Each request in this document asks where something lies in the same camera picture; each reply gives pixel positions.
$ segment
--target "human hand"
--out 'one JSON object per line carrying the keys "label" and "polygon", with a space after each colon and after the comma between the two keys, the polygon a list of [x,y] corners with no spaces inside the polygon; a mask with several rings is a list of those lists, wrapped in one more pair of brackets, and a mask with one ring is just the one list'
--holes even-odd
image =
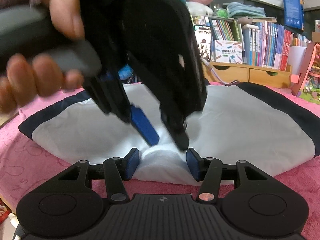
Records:
{"label": "human hand", "polygon": [[[42,0],[49,8],[55,28],[70,39],[84,38],[79,0]],[[62,74],[58,65],[45,54],[30,65],[23,55],[14,55],[7,64],[7,77],[0,78],[0,113],[7,114],[31,102],[36,95],[48,97],[60,88],[75,89],[84,78],[78,70]]]}

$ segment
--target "drawer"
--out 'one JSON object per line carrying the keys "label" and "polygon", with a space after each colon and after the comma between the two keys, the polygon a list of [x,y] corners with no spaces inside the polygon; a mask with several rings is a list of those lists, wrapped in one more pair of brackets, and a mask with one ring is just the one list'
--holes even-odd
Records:
{"label": "drawer", "polygon": [[270,72],[250,69],[249,82],[275,88],[289,88],[290,72]]}
{"label": "drawer", "polygon": [[232,82],[238,80],[240,82],[248,81],[248,69],[246,67],[231,66],[212,66],[221,80],[224,82]]}

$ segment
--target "gray handle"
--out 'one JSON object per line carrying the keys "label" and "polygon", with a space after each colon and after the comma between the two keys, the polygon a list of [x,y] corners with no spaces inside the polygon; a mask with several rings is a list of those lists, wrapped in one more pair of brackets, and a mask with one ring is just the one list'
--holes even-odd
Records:
{"label": "gray handle", "polygon": [[0,12],[0,72],[5,72],[9,58],[21,53],[32,59],[39,53],[53,57],[63,72],[80,70],[92,77],[101,70],[101,62],[88,41],[71,41],[52,25],[48,10],[28,5]]}

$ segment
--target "pink towel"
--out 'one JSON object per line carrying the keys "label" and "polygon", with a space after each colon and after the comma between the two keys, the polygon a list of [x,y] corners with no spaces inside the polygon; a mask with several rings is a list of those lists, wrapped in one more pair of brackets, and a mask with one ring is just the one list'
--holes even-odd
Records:
{"label": "pink towel", "polygon": [[[37,98],[23,107],[20,115],[0,130],[0,196],[12,210],[15,210],[18,201],[26,193],[70,166],[22,135],[18,131],[18,125],[35,112],[79,91],[81,90],[72,93],[58,92],[49,99]],[[296,98],[287,91],[276,91],[320,117],[320,105]],[[314,158],[276,178],[308,201],[310,214],[303,236],[308,240],[320,239],[320,158]],[[194,186],[160,182],[131,180],[124,184],[130,196],[134,193],[196,195],[198,191],[198,187]],[[103,181],[94,181],[92,188],[101,196],[106,196]],[[232,186],[222,186],[220,197],[230,190]]]}

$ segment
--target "cardboard box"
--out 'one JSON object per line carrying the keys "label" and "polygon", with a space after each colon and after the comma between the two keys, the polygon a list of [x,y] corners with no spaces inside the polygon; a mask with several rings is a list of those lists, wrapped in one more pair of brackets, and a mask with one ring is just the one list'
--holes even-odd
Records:
{"label": "cardboard box", "polygon": [[320,33],[312,32],[312,41],[313,42],[320,42]]}
{"label": "cardboard box", "polygon": [[242,63],[240,41],[214,41],[214,61],[220,63]]}

